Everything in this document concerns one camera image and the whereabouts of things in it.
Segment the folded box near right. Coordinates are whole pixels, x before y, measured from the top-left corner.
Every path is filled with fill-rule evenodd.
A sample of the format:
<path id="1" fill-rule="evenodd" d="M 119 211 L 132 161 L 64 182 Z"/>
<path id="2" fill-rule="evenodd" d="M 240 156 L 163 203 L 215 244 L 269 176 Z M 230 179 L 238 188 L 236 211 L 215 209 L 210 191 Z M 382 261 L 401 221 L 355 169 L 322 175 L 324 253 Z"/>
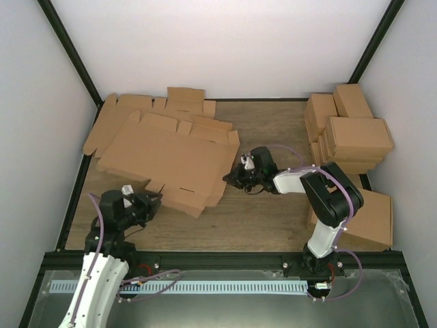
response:
<path id="1" fill-rule="evenodd" d="M 385 251 L 393 245 L 393 199 L 358 188 L 364 206 L 349 221 L 338 240 L 339 248 L 352 251 Z"/>

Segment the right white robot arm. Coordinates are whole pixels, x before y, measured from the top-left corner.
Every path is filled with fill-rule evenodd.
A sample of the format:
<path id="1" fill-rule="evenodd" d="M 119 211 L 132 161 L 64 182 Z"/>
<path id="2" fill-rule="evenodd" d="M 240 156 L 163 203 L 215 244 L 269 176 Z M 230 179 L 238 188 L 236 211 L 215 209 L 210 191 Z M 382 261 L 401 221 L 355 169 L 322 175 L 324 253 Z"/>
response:
<path id="1" fill-rule="evenodd" d="M 279 169 L 269 149 L 242 154 L 223 181 L 249 194 L 254 187 L 282 195 L 304 193 L 317 217 L 311 238 L 302 251 L 302 266 L 311 275 L 328 268 L 337 240 L 364 205 L 364 197 L 335 162 L 321 166 Z"/>

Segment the right black frame post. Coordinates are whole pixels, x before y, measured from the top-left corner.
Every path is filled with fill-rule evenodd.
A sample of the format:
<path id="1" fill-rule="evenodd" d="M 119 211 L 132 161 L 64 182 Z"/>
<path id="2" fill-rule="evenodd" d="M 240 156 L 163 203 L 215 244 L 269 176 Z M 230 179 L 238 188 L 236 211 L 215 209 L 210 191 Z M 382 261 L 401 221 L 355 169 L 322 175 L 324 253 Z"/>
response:
<path id="1" fill-rule="evenodd" d="M 353 73 L 349 78 L 348 84 L 357 84 L 360 81 L 376 51 L 381 45 L 386 33 L 399 14 L 399 11 L 402 9 L 404 3 L 405 0 L 391 0 L 389 2 L 389 5 L 382 15 L 382 18 L 380 19 L 375 31 L 367 43 L 367 46 L 365 47 L 365 50 L 363 51 L 363 54 L 361 55 Z"/>

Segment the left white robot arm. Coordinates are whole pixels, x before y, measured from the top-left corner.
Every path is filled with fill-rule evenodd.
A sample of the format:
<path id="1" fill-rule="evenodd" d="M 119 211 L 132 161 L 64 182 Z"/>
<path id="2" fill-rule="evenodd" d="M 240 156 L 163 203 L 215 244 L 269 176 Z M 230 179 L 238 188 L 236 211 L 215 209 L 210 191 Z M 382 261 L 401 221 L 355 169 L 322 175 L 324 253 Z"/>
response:
<path id="1" fill-rule="evenodd" d="M 144 228 L 160 208 L 162 194 L 124 194 L 121 190 L 90 193 L 97 217 L 85 238 L 81 274 L 60 327 L 106 327 L 117 291 L 126 276 L 139 269 L 136 247 L 125 231 Z"/>

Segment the folded box back left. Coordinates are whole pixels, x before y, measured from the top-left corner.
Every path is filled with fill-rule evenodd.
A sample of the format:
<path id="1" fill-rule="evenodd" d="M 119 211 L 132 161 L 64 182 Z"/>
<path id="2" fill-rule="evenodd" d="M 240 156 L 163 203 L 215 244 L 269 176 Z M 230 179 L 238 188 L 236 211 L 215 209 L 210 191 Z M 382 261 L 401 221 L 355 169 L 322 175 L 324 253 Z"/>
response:
<path id="1" fill-rule="evenodd" d="M 337 108 L 332 94 L 310 95 L 305 110 L 304 120 L 309 143 L 316 142 L 327 125 L 330 117 L 337 116 Z"/>

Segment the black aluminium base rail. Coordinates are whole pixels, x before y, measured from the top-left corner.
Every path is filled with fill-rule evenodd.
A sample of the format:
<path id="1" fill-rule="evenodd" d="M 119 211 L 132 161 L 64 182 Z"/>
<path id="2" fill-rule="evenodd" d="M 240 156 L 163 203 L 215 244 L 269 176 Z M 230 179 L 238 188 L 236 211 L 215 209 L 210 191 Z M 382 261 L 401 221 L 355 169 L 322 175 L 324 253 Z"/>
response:
<path id="1" fill-rule="evenodd" d="M 404 255 L 400 251 L 359 251 L 355 253 L 364 269 L 407 270 Z M 152 273 L 170 269 L 188 270 L 286 270 L 291 273 L 304 269 L 300 252 L 172 252 L 138 251 L 135 259 L 129 262 L 131 271 L 145 264 Z M 357 269 L 352 255 L 345 253 L 334 255 L 334 266 L 340 261 L 345 269 Z M 83 263 L 82 251 L 54 251 L 46 253 L 40 272 L 47 270 L 79 270 Z"/>

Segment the cardboard box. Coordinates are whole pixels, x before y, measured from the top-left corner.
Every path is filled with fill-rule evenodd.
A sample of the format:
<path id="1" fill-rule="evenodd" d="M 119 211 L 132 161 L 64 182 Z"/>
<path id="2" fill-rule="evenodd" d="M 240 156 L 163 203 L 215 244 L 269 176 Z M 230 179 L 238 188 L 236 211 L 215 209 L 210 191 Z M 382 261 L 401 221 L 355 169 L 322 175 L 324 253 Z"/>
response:
<path id="1" fill-rule="evenodd" d="M 131 113 L 98 159 L 99 171 L 146 182 L 163 206 L 198 217 L 221 200 L 240 146 L 228 122 L 195 116 L 190 122 Z"/>

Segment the folded boxes lower stack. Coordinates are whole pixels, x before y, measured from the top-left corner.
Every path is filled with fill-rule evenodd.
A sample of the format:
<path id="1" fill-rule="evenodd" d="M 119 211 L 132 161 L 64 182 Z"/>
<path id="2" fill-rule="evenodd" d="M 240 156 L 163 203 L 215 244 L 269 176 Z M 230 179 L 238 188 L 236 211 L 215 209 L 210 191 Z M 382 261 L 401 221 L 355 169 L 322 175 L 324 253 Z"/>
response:
<path id="1" fill-rule="evenodd" d="M 309 144 L 313 161 L 317 166 L 327 162 L 335 162 L 346 174 L 366 174 L 376 168 L 384 158 L 367 158 L 357 156 L 337 156 L 328 150 L 328 143 L 324 136 Z"/>

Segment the folded box top stack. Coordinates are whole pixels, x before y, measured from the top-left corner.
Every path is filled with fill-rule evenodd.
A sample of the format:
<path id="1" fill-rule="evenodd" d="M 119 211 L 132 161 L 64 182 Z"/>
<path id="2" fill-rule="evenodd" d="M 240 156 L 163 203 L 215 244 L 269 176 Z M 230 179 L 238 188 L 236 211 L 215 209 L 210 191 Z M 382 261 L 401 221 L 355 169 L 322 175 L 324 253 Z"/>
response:
<path id="1" fill-rule="evenodd" d="M 326 138 L 331 152 L 379 157 L 393 148 L 385 120 L 378 118 L 329 118 Z"/>

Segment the flat cardboard sheet stack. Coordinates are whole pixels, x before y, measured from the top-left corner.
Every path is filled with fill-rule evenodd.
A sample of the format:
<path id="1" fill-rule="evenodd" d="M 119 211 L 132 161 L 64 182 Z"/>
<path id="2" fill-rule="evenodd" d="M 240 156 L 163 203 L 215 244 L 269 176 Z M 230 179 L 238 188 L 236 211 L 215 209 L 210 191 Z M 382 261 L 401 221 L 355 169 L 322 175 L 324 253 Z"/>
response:
<path id="1" fill-rule="evenodd" d="M 168 87 L 167 97 L 115 93 L 107 96 L 83 146 L 85 155 L 100 157 L 131 113 L 138 111 L 191 121 L 194 116 L 215 118 L 216 102 L 205 99 L 205 91 L 189 87 Z"/>

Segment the left black frame post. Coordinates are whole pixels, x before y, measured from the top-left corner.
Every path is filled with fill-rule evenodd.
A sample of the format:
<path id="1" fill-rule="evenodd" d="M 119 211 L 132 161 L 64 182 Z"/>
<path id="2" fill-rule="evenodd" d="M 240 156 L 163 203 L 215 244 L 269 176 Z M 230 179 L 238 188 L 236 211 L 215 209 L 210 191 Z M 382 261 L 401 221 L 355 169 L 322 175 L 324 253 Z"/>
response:
<path id="1" fill-rule="evenodd" d="M 79 55 L 79 52 L 69 36 L 68 31 L 58 15 L 52 1 L 37 0 L 37 2 L 94 104 L 97 107 L 101 107 L 104 101 L 102 100 L 94 82 L 92 81 L 92 78 L 89 75 L 85 64 L 83 63 L 83 60 L 81 59 L 81 56 Z"/>

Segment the folded box back right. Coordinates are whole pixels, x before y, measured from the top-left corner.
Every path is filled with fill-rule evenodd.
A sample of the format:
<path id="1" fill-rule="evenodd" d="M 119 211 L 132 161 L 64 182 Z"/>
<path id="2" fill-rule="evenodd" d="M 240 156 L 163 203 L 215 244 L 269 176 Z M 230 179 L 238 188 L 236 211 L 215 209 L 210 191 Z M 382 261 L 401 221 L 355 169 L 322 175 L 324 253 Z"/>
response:
<path id="1" fill-rule="evenodd" d="M 373 118 L 359 84 L 338 85 L 333 93 L 338 116 L 345 118 Z"/>

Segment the black frame post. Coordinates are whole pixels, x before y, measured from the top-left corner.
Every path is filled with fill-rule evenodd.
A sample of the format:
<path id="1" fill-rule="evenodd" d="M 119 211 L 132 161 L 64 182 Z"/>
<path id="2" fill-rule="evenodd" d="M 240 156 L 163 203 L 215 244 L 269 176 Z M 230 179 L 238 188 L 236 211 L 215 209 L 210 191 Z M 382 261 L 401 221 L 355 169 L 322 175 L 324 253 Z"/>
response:
<path id="1" fill-rule="evenodd" d="M 353 73 L 349 78 L 348 84 L 357 84 L 360 81 L 376 51 L 381 45 L 386 33 L 399 14 L 399 11 L 402 9 L 404 3 L 405 0 L 391 0 L 389 2 L 389 5 L 382 15 L 382 18 L 380 19 L 375 31 L 367 43 L 367 46 L 365 47 L 365 50 L 363 51 L 363 54 L 361 55 Z"/>
<path id="2" fill-rule="evenodd" d="M 102 100 L 94 82 L 92 81 L 92 78 L 89 75 L 85 64 L 83 63 L 83 60 L 81 59 L 81 56 L 79 55 L 79 52 L 69 36 L 68 31 L 58 15 L 52 1 L 37 0 L 37 2 L 94 104 L 97 107 L 101 107 L 104 101 Z"/>

